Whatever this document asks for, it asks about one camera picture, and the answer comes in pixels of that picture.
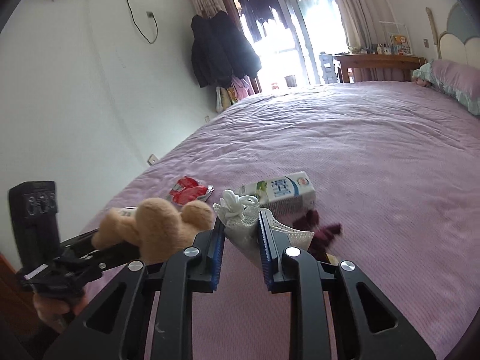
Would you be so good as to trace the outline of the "person's left hand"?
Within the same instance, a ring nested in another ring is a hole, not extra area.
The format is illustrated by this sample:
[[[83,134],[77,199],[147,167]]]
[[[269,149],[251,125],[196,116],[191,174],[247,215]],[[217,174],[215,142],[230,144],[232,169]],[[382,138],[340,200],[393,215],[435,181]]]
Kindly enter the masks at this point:
[[[66,314],[72,312],[74,315],[78,315],[88,305],[86,296],[82,297],[74,306],[69,306],[65,301],[43,297],[36,292],[33,294],[32,301],[39,319],[58,333],[62,333],[67,327],[64,319]]]

